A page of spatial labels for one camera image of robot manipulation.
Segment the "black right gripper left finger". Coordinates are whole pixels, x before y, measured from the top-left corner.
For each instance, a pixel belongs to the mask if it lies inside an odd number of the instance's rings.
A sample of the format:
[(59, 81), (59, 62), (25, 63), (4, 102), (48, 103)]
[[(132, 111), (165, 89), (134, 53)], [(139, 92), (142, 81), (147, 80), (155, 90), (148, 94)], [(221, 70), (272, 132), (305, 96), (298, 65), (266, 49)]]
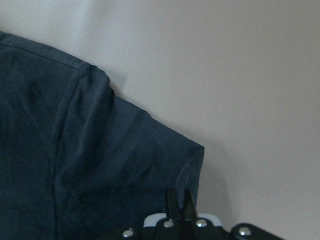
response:
[(165, 192), (166, 216), (168, 219), (180, 220), (181, 212), (175, 189), (167, 189)]

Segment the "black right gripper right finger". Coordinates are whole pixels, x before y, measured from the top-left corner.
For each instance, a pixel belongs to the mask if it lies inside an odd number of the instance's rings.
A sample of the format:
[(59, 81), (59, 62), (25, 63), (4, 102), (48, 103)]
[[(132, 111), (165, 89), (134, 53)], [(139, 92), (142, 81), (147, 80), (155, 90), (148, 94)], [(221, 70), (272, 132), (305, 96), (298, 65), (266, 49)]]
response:
[(182, 215), (185, 221), (191, 221), (198, 218), (196, 205), (190, 189), (184, 190)]

